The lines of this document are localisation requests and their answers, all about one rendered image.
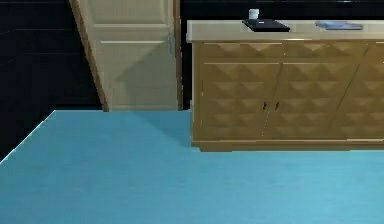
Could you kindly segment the cream panelled room door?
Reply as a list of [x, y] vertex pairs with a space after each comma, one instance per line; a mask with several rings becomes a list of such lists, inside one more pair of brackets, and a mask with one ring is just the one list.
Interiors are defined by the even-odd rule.
[[105, 111], [182, 108], [180, 0], [68, 1]]

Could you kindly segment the brown wooden sideboard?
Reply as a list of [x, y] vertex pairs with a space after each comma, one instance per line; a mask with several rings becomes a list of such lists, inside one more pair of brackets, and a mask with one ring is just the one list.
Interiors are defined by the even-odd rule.
[[384, 20], [190, 20], [191, 143], [202, 151], [384, 149]]

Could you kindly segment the black laptop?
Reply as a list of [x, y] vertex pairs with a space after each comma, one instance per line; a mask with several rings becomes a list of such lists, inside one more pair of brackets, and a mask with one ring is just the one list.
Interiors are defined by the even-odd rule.
[[253, 32], [289, 32], [290, 28], [273, 19], [244, 19], [242, 23]]

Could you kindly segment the blue book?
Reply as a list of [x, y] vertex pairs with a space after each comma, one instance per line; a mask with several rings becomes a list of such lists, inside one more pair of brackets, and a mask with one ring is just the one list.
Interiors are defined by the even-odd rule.
[[362, 24], [349, 23], [347, 21], [316, 21], [315, 25], [325, 30], [362, 30]]

